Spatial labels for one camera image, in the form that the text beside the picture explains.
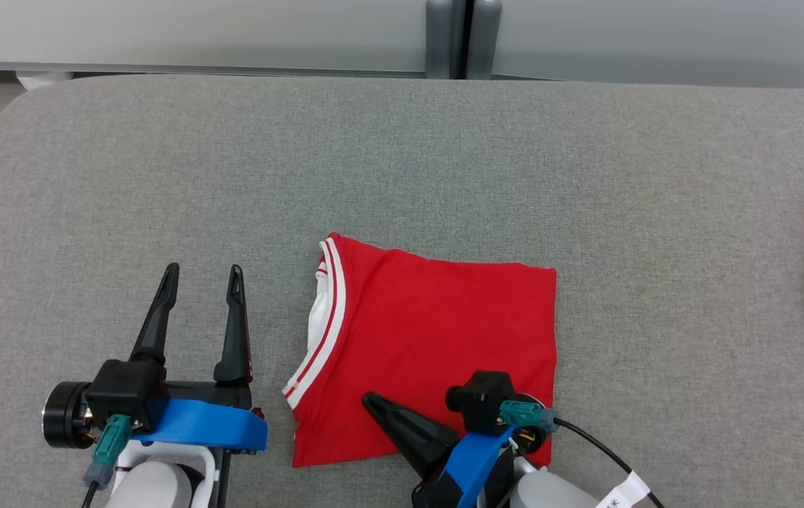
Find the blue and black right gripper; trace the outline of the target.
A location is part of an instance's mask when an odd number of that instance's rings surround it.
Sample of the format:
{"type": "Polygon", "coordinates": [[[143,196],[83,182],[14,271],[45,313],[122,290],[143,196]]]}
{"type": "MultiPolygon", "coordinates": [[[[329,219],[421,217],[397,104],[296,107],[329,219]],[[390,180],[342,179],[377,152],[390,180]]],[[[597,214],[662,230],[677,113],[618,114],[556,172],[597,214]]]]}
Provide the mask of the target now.
{"type": "Polygon", "coordinates": [[[412,508],[510,508],[516,454],[528,460],[548,436],[515,430],[499,436],[460,434],[447,425],[375,392],[362,396],[371,418],[421,477],[412,489],[412,508]]]}

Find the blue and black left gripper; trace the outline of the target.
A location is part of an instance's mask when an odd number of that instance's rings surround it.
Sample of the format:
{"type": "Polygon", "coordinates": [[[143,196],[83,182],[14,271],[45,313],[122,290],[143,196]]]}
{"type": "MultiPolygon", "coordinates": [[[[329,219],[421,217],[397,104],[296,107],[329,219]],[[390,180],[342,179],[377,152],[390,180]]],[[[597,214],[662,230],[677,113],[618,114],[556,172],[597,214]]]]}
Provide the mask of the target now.
{"type": "MultiPolygon", "coordinates": [[[[131,351],[130,361],[165,364],[169,313],[178,300],[179,264],[167,265],[131,351]]],[[[224,385],[249,384],[253,380],[246,308],[246,286],[239,265],[233,265],[227,287],[227,328],[223,353],[214,370],[214,381],[224,385]]],[[[85,449],[104,431],[105,420],[88,406],[90,383],[61,382],[51,390],[42,409],[42,433],[50,447],[85,449]]],[[[131,440],[144,446],[172,443],[220,448],[229,452],[263,452],[268,444],[268,425],[263,412],[252,407],[247,387],[217,386],[212,382],[169,382],[172,399],[162,422],[150,432],[134,428],[131,440]]]]}

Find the red white numbered jersey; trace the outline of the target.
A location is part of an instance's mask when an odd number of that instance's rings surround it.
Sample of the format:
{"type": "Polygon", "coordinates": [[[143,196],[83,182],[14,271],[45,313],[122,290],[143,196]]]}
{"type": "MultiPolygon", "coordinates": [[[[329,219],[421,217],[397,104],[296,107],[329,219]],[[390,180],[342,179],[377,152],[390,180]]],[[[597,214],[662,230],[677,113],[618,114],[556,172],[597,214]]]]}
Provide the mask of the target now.
{"type": "Polygon", "coordinates": [[[553,405],[551,267],[434,260],[340,234],[320,250],[307,353],[282,390],[295,468],[396,452],[362,403],[367,392],[457,432],[445,394],[477,370],[505,372],[517,392],[553,405]]]}

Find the grey partition bottom rail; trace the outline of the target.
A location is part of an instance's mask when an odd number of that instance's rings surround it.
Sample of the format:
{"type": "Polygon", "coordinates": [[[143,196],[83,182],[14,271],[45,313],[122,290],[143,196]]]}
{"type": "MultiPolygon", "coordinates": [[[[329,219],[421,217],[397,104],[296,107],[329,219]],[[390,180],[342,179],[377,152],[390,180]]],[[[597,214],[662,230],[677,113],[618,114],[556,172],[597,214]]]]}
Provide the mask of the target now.
{"type": "Polygon", "coordinates": [[[96,74],[189,74],[212,76],[331,76],[425,78],[423,71],[334,70],[333,68],[266,68],[243,66],[145,65],[72,62],[0,62],[0,71],[71,71],[96,74]]]}

